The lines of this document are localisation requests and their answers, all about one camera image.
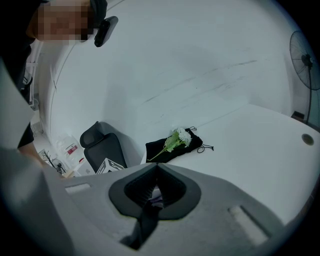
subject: white flower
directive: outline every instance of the white flower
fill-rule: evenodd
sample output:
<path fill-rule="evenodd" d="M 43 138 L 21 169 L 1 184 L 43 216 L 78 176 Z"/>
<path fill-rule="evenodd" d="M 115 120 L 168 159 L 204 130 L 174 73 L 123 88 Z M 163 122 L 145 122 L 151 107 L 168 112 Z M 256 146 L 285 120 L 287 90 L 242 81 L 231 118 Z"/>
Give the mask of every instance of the white flower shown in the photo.
<path fill-rule="evenodd" d="M 176 131 L 179 133 L 179 139 L 184 142 L 185 148 L 188 147 L 191 142 L 191 135 L 182 127 L 177 128 Z"/>

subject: black cloth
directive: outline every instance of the black cloth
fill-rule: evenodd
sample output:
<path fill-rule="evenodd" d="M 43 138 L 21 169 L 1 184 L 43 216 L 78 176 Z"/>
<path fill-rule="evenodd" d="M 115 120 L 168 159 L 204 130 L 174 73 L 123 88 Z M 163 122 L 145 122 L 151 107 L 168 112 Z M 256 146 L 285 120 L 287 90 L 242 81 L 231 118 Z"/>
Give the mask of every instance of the black cloth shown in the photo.
<path fill-rule="evenodd" d="M 196 136 L 189 128 L 185 129 L 191 135 L 190 145 L 186 147 L 186 145 L 181 144 L 173 149 L 173 151 L 162 152 L 152 161 L 148 161 L 148 159 L 152 159 L 154 156 L 159 154 L 161 150 L 164 149 L 165 141 L 167 138 L 162 138 L 154 142 L 149 142 L 145 144 L 146 147 L 146 162 L 147 163 L 167 163 L 170 160 L 181 156 L 185 153 L 190 153 L 191 151 L 198 149 L 203 144 L 202 140 Z"/>
<path fill-rule="evenodd" d="M 0 56 L 15 86 L 23 87 L 27 58 L 34 38 L 26 35 L 29 22 L 39 7 L 41 0 L 4 1 L 1 3 L 1 47 Z M 26 128 L 19 147 L 34 141 L 30 124 Z"/>

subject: black chair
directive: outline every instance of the black chair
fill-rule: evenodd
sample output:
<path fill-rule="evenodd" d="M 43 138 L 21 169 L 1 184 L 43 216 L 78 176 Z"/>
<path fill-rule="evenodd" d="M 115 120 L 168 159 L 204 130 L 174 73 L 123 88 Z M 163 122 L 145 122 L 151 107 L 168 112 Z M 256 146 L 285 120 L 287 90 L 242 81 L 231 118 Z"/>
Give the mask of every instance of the black chair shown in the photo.
<path fill-rule="evenodd" d="M 103 135 L 99 129 L 99 122 L 95 122 L 80 137 L 80 145 L 84 148 L 84 156 L 95 172 L 103 161 L 111 161 L 127 168 L 118 137 L 114 133 Z"/>

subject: wall fan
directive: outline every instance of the wall fan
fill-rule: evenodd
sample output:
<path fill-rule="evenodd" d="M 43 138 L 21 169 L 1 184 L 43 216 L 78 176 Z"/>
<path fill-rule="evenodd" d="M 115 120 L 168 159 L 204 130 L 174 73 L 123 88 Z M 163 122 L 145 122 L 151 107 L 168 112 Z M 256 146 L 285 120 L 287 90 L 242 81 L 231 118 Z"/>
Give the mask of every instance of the wall fan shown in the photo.
<path fill-rule="evenodd" d="M 319 64 L 306 37 L 301 31 L 293 32 L 290 39 L 290 55 L 295 72 L 301 82 L 310 89 L 309 106 L 305 123 L 308 124 L 312 91 L 320 89 Z"/>

